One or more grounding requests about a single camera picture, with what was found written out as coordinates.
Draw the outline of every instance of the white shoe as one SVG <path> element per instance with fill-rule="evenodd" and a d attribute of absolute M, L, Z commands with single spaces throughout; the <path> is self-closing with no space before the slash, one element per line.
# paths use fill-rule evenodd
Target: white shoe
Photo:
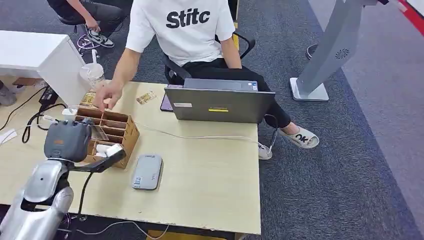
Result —
<path fill-rule="evenodd" d="M 273 152 L 270 151 L 269 147 L 267 147 L 265 145 L 258 144 L 257 148 L 259 150 L 259 159 L 260 160 L 269 160 L 273 157 Z"/>
<path fill-rule="evenodd" d="M 320 139 L 317 135 L 312 132 L 297 126 L 299 128 L 299 132 L 293 135 L 288 135 L 283 130 L 278 129 L 280 135 L 287 137 L 293 144 L 303 149 L 312 149 L 318 146 L 320 143 Z"/>
<path fill-rule="evenodd" d="M 91 41 L 93 41 L 93 42 L 95 42 L 95 43 L 97 43 L 97 44 L 99 44 L 99 45 L 101 45 L 105 48 L 113 48 L 115 46 L 114 42 L 112 42 L 109 38 L 105 37 L 104 35 L 101 35 L 98 32 L 95 32 L 95 31 L 89 29 L 87 27 L 87 25 L 85 25 L 85 30 L 87 31 L 87 37 Z"/>

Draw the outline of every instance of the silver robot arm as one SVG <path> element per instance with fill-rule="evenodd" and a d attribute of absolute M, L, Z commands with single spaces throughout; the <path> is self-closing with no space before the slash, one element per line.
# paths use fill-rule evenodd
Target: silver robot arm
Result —
<path fill-rule="evenodd" d="M 1 222 L 0 240 L 52 240 L 74 199 L 69 184 L 58 186 L 68 173 L 60 161 L 38 164 Z M 36 210 L 37 205 L 46 205 L 47 209 Z"/>
<path fill-rule="evenodd" d="M 84 119 L 50 126 L 44 144 L 47 160 L 35 167 L 13 199 L 0 224 L 0 240 L 52 240 L 74 199 L 68 182 L 70 171 L 102 173 L 126 156 L 116 144 L 102 160 L 75 166 L 87 156 L 92 124 Z"/>

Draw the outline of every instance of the gray laptop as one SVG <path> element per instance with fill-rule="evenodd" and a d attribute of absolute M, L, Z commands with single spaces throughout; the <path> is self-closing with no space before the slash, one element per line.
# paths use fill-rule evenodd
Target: gray laptop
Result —
<path fill-rule="evenodd" d="M 258 91 L 255 81 L 238 80 L 189 78 L 165 92 L 179 120 L 231 123 L 260 123 L 275 97 Z"/>

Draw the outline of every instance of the kiosk stand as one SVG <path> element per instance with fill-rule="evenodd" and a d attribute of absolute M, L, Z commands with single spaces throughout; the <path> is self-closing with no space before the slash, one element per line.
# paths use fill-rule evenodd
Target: kiosk stand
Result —
<path fill-rule="evenodd" d="M 362 9 L 388 0 L 336 0 L 321 43 L 299 77 L 290 78 L 296 101 L 329 100 L 325 82 L 356 52 Z"/>

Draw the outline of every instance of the man's arm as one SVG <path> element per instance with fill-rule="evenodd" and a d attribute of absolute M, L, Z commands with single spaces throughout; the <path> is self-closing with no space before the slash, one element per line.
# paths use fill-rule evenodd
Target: man's arm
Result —
<path fill-rule="evenodd" d="M 87 11 L 87 9 L 81 4 L 79 0 L 66 0 L 69 5 L 73 7 L 85 20 L 85 24 L 89 29 L 93 29 L 96 32 L 100 32 L 100 27 L 93 16 Z"/>
<path fill-rule="evenodd" d="M 225 62 L 230 69 L 241 69 L 242 60 L 240 59 L 239 50 L 234 45 L 233 38 L 230 37 L 227 40 L 221 41 L 222 54 Z"/>
<path fill-rule="evenodd" d="M 116 65 L 112 81 L 96 91 L 94 106 L 104 112 L 105 109 L 112 109 L 117 104 L 125 84 L 136 75 L 141 55 L 139 52 L 125 48 Z M 109 103 L 104 102 L 106 99 L 110 99 Z"/>
<path fill-rule="evenodd" d="M 141 53 L 125 48 L 113 74 L 112 82 L 124 87 L 137 73 Z"/>

